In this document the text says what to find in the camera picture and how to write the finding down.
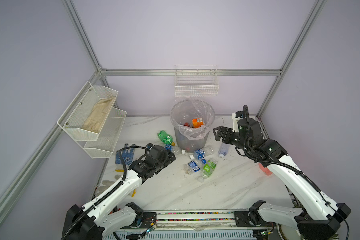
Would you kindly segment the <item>small bottle blue label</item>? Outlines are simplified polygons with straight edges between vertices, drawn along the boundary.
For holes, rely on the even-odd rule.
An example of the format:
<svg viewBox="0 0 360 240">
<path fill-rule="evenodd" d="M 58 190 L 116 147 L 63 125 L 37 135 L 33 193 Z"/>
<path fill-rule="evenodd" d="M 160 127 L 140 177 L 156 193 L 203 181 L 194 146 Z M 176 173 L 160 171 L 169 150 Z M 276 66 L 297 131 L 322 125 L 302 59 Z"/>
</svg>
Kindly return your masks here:
<svg viewBox="0 0 360 240">
<path fill-rule="evenodd" d="M 172 146 L 172 145 L 165 145 L 165 148 L 167 150 L 170 150 L 175 156 L 176 155 L 184 155 L 186 153 L 185 150 L 181 149 L 180 147 L 178 146 Z"/>
</svg>

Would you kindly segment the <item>green crushed plastic bottle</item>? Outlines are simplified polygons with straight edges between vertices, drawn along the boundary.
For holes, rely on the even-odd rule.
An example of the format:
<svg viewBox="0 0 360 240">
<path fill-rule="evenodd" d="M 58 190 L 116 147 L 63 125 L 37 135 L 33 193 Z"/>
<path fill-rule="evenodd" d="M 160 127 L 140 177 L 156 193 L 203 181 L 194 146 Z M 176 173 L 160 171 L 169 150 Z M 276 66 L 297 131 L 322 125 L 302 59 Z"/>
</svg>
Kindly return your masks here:
<svg viewBox="0 0 360 240">
<path fill-rule="evenodd" d="M 174 139 L 171 135 L 169 135 L 166 131 L 162 130 L 157 133 L 158 138 L 161 142 L 163 142 L 165 145 L 171 145 L 175 146 Z"/>
</svg>

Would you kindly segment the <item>green label clear bottle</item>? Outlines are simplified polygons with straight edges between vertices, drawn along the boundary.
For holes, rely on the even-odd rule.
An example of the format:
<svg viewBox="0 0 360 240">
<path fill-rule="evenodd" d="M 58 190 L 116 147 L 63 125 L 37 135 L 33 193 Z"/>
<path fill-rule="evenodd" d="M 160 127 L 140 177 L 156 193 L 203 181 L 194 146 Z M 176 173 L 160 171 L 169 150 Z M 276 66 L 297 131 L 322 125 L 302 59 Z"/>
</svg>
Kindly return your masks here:
<svg viewBox="0 0 360 240">
<path fill-rule="evenodd" d="M 206 179 L 211 177 L 213 172 L 215 171 L 216 167 L 218 165 L 218 161 L 214 159 L 210 159 L 207 161 L 207 163 L 204 165 L 204 167 L 201 170 L 201 175 L 197 178 L 197 180 L 200 183 L 203 183 Z"/>
</svg>

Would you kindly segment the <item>orange label bottle gold cap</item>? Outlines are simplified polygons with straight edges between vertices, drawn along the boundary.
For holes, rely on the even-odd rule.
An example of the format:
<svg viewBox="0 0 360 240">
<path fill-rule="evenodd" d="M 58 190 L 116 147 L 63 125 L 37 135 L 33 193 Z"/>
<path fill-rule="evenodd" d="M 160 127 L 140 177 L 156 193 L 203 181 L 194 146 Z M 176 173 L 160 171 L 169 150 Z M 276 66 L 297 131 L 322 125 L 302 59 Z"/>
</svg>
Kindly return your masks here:
<svg viewBox="0 0 360 240">
<path fill-rule="evenodd" d="M 195 118 L 192 121 L 193 128 L 197 129 L 204 125 L 204 121 L 202 118 Z"/>
</svg>

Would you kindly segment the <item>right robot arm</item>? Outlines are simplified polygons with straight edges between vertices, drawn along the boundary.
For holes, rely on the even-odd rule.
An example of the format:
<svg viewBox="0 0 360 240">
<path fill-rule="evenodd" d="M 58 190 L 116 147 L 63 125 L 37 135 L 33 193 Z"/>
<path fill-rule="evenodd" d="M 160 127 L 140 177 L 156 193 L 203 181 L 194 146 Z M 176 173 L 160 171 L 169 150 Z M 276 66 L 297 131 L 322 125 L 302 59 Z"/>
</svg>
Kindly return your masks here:
<svg viewBox="0 0 360 240">
<path fill-rule="evenodd" d="M 213 129 L 215 140 L 235 146 L 236 152 L 268 168 L 297 197 L 299 208 L 276 206 L 263 200 L 255 202 L 246 217 L 237 216 L 254 227 L 276 223 L 293 228 L 306 240 L 329 240 L 351 213 L 345 203 L 328 197 L 296 165 L 287 150 L 277 141 L 265 139 L 261 124 L 250 118 L 248 106 L 232 115 L 233 127 Z"/>
</svg>

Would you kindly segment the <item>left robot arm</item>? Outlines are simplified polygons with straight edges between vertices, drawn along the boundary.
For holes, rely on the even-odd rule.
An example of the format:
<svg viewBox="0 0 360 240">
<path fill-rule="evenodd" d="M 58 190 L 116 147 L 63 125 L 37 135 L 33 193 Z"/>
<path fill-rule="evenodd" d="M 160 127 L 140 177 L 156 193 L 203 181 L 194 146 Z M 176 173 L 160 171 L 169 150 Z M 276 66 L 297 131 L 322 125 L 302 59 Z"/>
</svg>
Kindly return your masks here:
<svg viewBox="0 0 360 240">
<path fill-rule="evenodd" d="M 119 211 L 115 211 L 115 207 L 146 180 L 168 167 L 176 157 L 171 150 L 149 143 L 142 147 L 144 154 L 127 166 L 122 152 L 129 149 L 137 149 L 137 146 L 117 151 L 123 175 L 90 202 L 81 207 L 73 205 L 67 211 L 63 240 L 102 240 L 123 227 L 140 226 L 144 213 L 142 208 L 135 203 L 128 203 Z"/>
</svg>

